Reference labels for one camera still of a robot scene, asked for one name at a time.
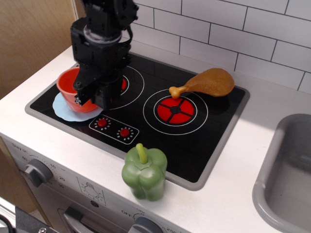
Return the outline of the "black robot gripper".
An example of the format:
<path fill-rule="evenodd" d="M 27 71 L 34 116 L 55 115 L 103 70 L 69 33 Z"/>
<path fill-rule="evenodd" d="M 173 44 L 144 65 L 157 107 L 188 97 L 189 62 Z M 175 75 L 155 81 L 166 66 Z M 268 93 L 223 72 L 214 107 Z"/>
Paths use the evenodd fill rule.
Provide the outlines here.
<path fill-rule="evenodd" d="M 123 70 L 130 63 L 131 38 L 121 42 L 121 33 L 112 41 L 92 35 L 86 27 L 86 19 L 75 21 L 71 28 L 71 41 L 74 60 L 79 67 L 99 70 L 102 73 L 117 73 L 113 86 L 99 82 L 91 102 L 103 110 L 109 110 L 112 101 L 117 101 L 122 93 Z"/>

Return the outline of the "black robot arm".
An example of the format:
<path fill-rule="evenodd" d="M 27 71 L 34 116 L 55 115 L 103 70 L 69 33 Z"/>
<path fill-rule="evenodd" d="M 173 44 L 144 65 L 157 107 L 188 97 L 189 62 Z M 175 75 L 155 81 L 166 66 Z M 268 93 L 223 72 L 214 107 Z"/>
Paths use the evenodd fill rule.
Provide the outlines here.
<path fill-rule="evenodd" d="M 75 103 L 88 101 L 111 109 L 119 100 L 123 70 L 130 63 L 132 39 L 121 42 L 122 31 L 132 37 L 138 6 L 132 0 L 84 0 L 86 17 L 71 28 L 74 60 L 80 70 L 73 83 Z"/>

